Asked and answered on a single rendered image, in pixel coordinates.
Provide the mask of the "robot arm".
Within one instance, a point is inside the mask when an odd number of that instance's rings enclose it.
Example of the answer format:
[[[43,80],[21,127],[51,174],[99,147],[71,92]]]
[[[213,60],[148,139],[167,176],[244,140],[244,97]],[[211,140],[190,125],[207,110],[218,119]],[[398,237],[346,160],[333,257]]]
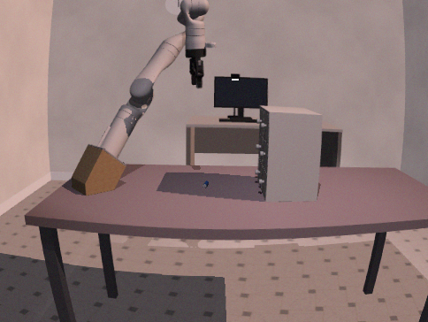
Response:
[[[209,10],[208,1],[182,0],[180,10],[177,21],[186,26],[186,31],[169,37],[160,44],[150,61],[133,81],[130,87],[131,98],[127,104],[120,107],[97,145],[105,148],[116,158],[119,157],[138,120],[149,108],[154,98],[152,87],[158,75],[174,62],[184,45],[186,50],[217,48],[215,42],[205,41],[203,19]]]

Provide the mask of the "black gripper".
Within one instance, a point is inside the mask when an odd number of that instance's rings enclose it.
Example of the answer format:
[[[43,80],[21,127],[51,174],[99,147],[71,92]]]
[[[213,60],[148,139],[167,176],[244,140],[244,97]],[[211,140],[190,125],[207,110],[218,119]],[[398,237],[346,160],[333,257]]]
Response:
[[[196,88],[203,87],[203,61],[201,58],[206,57],[206,49],[186,50],[186,58],[189,59],[191,81]],[[191,63],[194,62],[194,63]],[[193,69],[192,69],[192,67]],[[199,67],[200,66],[200,67]]]

